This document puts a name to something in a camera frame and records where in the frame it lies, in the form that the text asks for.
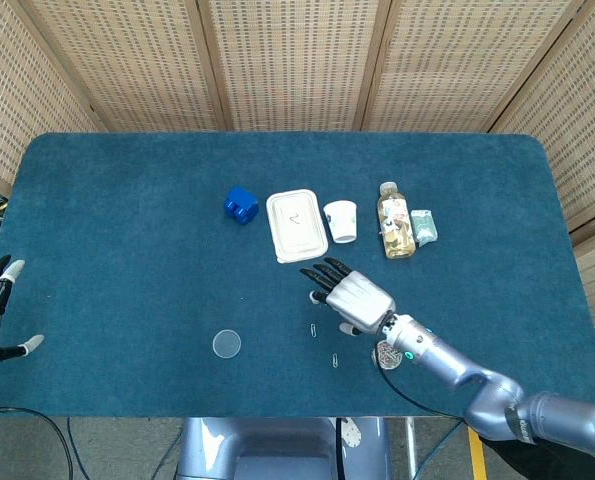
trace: blue toy block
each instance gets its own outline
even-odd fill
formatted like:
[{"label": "blue toy block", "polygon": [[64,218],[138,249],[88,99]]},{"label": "blue toy block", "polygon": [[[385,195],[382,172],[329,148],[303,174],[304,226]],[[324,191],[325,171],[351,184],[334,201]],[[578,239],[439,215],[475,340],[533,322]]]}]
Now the blue toy block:
[{"label": "blue toy block", "polygon": [[259,212],[257,199],[241,187],[233,187],[224,201],[226,213],[237,223],[245,225]]}]

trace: paper cup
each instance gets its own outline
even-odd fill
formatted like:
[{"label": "paper cup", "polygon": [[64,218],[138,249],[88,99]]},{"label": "paper cup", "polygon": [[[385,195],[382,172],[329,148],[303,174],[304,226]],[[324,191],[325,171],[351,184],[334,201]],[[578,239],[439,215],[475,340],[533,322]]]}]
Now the paper cup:
[{"label": "paper cup", "polygon": [[324,213],[335,243],[350,243],[357,238],[357,205],[339,200],[327,204]]}]

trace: yellow floor line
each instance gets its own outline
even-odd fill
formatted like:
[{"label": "yellow floor line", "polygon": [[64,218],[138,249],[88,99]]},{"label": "yellow floor line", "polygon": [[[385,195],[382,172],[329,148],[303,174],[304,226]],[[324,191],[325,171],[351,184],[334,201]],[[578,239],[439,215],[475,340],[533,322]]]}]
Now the yellow floor line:
[{"label": "yellow floor line", "polygon": [[484,446],[479,436],[470,428],[468,428],[468,443],[470,443],[470,460],[473,464],[473,480],[487,480]]}]

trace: bottle cap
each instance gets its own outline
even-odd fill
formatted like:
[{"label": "bottle cap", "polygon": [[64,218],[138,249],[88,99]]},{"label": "bottle cap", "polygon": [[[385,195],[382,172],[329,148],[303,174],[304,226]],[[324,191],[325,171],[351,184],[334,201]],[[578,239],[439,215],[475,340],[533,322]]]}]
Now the bottle cap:
[{"label": "bottle cap", "polygon": [[384,182],[379,186],[379,194],[383,195],[386,190],[397,190],[397,184],[395,182]]}]

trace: plastic bottle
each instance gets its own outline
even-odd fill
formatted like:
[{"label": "plastic bottle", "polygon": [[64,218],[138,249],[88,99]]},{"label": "plastic bottle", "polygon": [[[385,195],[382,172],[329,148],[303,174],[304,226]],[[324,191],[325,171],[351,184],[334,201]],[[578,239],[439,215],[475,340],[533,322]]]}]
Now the plastic bottle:
[{"label": "plastic bottle", "polygon": [[395,182],[379,186],[377,213],[388,258],[406,258],[415,253],[415,240],[410,225],[406,199],[397,191]]}]

